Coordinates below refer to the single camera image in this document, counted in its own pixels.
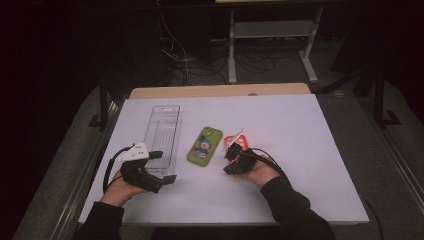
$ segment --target black sleeve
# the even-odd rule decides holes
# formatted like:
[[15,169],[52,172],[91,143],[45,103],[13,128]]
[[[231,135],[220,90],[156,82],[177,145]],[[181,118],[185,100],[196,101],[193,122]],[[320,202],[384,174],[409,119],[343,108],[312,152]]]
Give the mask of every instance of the black sleeve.
[[284,177],[269,181],[261,193],[275,221],[280,223],[282,239],[335,239],[328,222],[310,209],[309,200],[293,190]]
[[73,240],[118,240],[124,209],[95,202],[85,223],[78,229]]

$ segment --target cartoon character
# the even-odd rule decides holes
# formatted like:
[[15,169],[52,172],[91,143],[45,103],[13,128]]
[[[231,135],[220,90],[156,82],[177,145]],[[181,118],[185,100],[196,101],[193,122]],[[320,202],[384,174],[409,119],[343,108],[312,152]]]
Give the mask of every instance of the cartoon character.
[[204,136],[201,136],[199,138],[199,142],[200,142],[200,146],[195,149],[194,155],[200,158],[205,158],[206,155],[209,154],[209,150],[211,149],[212,144]]

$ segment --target person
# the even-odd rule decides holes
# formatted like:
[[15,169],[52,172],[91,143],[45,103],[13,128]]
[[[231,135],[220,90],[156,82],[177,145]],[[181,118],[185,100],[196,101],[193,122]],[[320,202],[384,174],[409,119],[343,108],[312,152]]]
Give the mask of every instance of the person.
[[[286,176],[281,176],[267,164],[257,161],[251,171],[237,177],[252,181],[260,189],[275,221],[279,223],[278,239],[335,239],[328,222],[310,209],[309,200],[292,188]],[[133,196],[144,192],[147,191],[126,183],[118,171],[103,197],[94,203],[86,222],[77,230],[73,239],[120,239],[119,229],[124,215],[122,206]],[[167,235],[153,233],[152,239],[171,238],[160,236]],[[172,239],[178,239],[175,234],[171,236]]]

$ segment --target white tabletop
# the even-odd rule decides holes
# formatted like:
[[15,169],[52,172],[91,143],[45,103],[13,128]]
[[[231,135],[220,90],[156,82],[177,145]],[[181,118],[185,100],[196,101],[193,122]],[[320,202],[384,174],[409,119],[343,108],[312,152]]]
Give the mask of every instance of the white tabletop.
[[[108,160],[121,148],[142,141],[154,106],[179,105],[182,119],[174,184],[158,194],[135,196],[123,223],[150,225],[272,224],[266,200],[253,183],[234,179],[219,148],[206,167],[186,160],[205,126],[225,136],[246,128],[249,146],[268,152],[312,209],[331,224],[356,224],[369,218],[335,145],[315,95],[270,95],[127,100],[94,179],[79,222],[102,196]],[[118,171],[116,162],[112,174]]]

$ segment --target transparent box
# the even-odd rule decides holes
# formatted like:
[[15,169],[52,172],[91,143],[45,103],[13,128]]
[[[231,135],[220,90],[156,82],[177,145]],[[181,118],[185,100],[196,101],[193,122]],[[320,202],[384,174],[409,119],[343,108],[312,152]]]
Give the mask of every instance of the transparent box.
[[173,175],[181,129],[179,106],[155,106],[152,109],[144,143],[149,152],[162,151],[162,158],[151,159],[146,170],[157,177]]

